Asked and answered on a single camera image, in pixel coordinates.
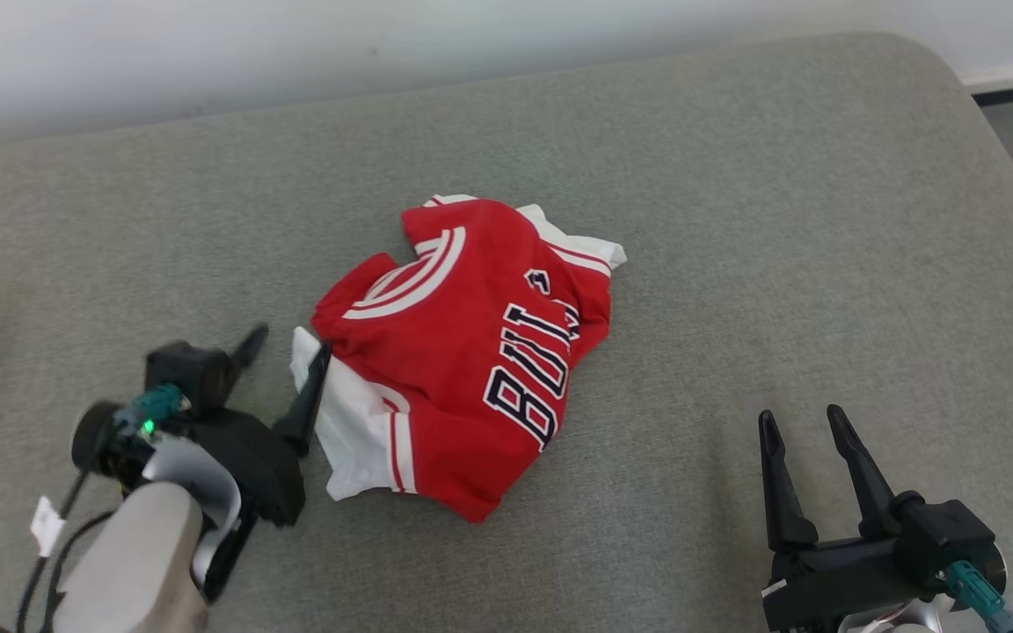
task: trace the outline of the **gray fabric surface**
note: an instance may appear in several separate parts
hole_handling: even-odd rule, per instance
[[[757,412],[848,537],[829,402],[893,488],[997,531],[1013,604],[1013,165],[940,60],[851,33],[0,147],[0,622],[85,404],[133,396],[153,345],[266,320],[236,405],[272,419],[293,325],[409,257],[398,212],[435,192],[627,248],[562,433],[482,526],[332,502],[312,458],[211,630],[764,630]],[[115,501],[92,482],[72,523]]]

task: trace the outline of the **red cloth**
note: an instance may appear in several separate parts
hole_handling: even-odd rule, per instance
[[[403,221],[419,259],[366,260],[312,324],[337,360],[391,394],[390,464],[374,468],[389,469],[394,490],[482,522],[557,432],[570,369],[608,335],[623,249],[567,237],[534,205],[430,204]],[[600,244],[609,255],[591,248]],[[344,432],[376,428],[363,420]]]

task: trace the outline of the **red jersey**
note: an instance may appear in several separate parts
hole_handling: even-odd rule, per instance
[[[557,433],[626,259],[535,205],[434,196],[402,220],[418,259],[370,257],[312,319],[333,355],[316,424],[327,491],[389,486],[482,522]],[[316,347],[297,339],[293,365]]]

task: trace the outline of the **white wall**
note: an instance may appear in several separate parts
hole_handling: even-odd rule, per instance
[[[845,28],[1013,85],[1013,0],[0,0],[0,141]]]

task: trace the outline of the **white label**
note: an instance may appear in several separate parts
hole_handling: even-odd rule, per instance
[[[48,496],[42,496],[36,501],[36,512],[33,512],[33,522],[29,524],[29,533],[36,538],[36,549],[43,558],[50,557],[54,546],[57,545],[57,538],[61,536],[61,529],[64,528],[65,521],[53,509],[53,503]]]
[[[897,617],[905,613],[905,610],[909,609],[911,605],[913,605],[913,601],[909,601],[905,605],[900,606],[900,608],[885,614],[885,616],[877,618],[870,624],[865,625],[865,629],[861,630],[861,633],[873,633],[875,630],[881,629],[885,624],[895,621]]]
[[[788,585],[787,580],[780,580],[780,582],[776,582],[776,584],[765,586],[764,589],[761,589],[761,598],[768,598],[769,594],[776,591],[776,589],[783,588],[783,586],[787,585]]]

